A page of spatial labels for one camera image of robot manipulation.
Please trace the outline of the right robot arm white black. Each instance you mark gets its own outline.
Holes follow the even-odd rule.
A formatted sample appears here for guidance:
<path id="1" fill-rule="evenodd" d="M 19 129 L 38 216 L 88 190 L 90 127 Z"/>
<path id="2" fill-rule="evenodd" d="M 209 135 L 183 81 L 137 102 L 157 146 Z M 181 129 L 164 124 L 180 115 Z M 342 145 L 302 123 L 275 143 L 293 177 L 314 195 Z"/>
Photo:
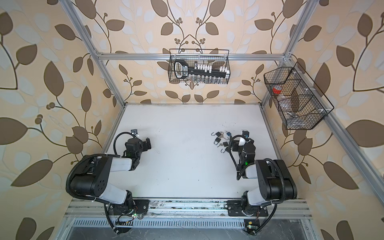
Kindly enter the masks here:
<path id="1" fill-rule="evenodd" d="M 247 131 L 230 137 L 226 151 L 235 164 L 236 180 L 256 179 L 254 190 L 245 191 L 240 200 L 227 201 L 226 209 L 230 217 L 266 217 L 267 206 L 295 200 L 297 186 L 283 160 L 270 158 L 257 160 L 254 140 Z"/>

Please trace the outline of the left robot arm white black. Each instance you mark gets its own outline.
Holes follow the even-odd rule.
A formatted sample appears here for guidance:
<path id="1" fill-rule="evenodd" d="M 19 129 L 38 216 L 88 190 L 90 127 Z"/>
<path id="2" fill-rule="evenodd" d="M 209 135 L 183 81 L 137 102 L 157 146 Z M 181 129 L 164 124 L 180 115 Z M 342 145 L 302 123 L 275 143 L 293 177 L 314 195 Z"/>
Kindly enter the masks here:
<path id="1" fill-rule="evenodd" d="M 110 183 L 110 174 L 131 172 L 140 164 L 143 152 L 152 148 L 150 138 L 141 140 L 137 130 L 119 133 L 113 154 L 86 155 L 70 171 L 66 192 L 75 199 L 102 203 L 105 215 L 142 217 L 149 200 L 134 200 L 133 193 Z"/>

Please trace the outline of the black padlock open shackle far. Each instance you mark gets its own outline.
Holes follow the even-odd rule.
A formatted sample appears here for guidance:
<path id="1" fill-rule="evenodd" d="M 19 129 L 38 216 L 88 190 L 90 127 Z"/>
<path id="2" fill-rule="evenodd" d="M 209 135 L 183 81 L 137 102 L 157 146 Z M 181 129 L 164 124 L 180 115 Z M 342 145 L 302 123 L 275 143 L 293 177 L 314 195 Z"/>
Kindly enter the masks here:
<path id="1" fill-rule="evenodd" d="M 216 136 L 218 138 L 221 138 L 223 133 L 222 132 L 216 132 L 216 133 L 211 133 L 212 136 Z"/>

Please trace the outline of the red capped item in basket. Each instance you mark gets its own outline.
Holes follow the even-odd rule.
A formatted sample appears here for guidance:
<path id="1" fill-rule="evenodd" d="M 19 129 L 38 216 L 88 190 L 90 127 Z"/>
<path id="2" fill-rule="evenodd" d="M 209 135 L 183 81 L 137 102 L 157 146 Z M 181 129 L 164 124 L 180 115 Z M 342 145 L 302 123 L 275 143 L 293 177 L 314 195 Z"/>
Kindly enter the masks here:
<path id="1" fill-rule="evenodd" d="M 272 88 L 274 96 L 280 95 L 282 90 L 283 90 L 283 88 L 281 86 L 279 86 L 279 85 L 274 85 L 273 88 Z"/>

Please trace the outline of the black tool set in basket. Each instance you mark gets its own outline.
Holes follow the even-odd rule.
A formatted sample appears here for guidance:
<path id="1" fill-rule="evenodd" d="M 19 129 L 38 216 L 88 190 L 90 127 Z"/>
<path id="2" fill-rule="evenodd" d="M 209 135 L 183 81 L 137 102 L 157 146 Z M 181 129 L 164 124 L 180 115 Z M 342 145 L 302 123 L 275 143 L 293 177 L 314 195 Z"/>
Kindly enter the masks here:
<path id="1" fill-rule="evenodd" d="M 229 79 L 231 72 L 227 68 L 214 69 L 213 65 L 192 63 L 192 66 L 184 60 L 175 60 L 173 71 L 177 79 L 205 80 L 205 79 Z"/>

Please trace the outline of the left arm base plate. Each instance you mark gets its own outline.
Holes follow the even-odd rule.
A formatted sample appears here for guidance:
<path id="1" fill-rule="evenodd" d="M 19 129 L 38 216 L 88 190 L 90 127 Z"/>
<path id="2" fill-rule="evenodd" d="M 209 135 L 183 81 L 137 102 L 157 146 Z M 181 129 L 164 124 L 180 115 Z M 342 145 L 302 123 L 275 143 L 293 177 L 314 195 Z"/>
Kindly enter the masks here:
<path id="1" fill-rule="evenodd" d="M 146 215 L 149 210 L 150 200 L 147 199 L 133 199 L 122 205 L 110 205 L 107 207 L 108 213 L 113 216 L 120 215 Z"/>

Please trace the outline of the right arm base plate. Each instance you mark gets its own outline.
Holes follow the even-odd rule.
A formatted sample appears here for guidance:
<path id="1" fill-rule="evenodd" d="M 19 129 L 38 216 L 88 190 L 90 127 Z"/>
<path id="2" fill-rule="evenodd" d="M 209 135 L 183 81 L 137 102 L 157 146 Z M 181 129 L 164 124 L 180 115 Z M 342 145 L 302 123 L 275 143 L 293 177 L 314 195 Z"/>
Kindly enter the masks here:
<path id="1" fill-rule="evenodd" d="M 261 206 L 252 206 L 243 203 L 241 200 L 228 200 L 225 209 L 230 217 L 268 217 L 269 213 L 266 208 Z"/>

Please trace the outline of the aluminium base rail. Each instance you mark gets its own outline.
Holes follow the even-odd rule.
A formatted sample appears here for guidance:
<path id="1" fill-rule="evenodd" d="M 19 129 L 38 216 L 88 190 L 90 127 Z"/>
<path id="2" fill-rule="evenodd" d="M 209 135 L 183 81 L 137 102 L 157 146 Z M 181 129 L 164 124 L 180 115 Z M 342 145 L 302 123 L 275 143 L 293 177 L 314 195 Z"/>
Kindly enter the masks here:
<path id="1" fill-rule="evenodd" d="M 113 224 L 120 228 L 178 228 L 178 229 L 244 229 L 248 222 L 261 223 L 273 213 L 273 220 L 310 220 L 312 214 L 305 200 L 291 200 L 278 205 L 263 207 L 257 214 L 243 215 L 242 209 L 234 210 L 227 199 L 150 199 L 143 206 L 144 214 L 130 217 L 110 207 Z"/>

